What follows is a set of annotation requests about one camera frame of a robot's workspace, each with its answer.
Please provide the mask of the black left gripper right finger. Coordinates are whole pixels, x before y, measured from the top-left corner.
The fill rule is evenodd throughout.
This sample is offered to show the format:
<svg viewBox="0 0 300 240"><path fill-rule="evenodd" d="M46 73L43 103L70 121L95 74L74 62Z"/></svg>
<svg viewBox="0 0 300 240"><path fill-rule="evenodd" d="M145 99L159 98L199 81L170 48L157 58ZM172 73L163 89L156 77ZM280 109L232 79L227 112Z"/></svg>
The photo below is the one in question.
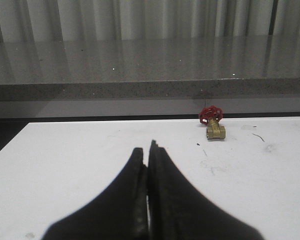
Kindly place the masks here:
<svg viewBox="0 0 300 240"><path fill-rule="evenodd" d="M149 150L147 183L153 240L263 239L258 230L202 195L155 140Z"/></svg>

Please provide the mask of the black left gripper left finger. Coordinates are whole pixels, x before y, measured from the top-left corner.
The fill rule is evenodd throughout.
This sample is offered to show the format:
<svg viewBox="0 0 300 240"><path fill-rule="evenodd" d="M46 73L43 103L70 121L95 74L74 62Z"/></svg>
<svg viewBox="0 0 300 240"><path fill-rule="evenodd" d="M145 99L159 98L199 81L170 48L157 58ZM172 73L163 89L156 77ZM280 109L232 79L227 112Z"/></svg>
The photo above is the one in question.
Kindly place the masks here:
<svg viewBox="0 0 300 240"><path fill-rule="evenodd" d="M45 240L147 240L147 167L135 148L117 177L96 198L52 224Z"/></svg>

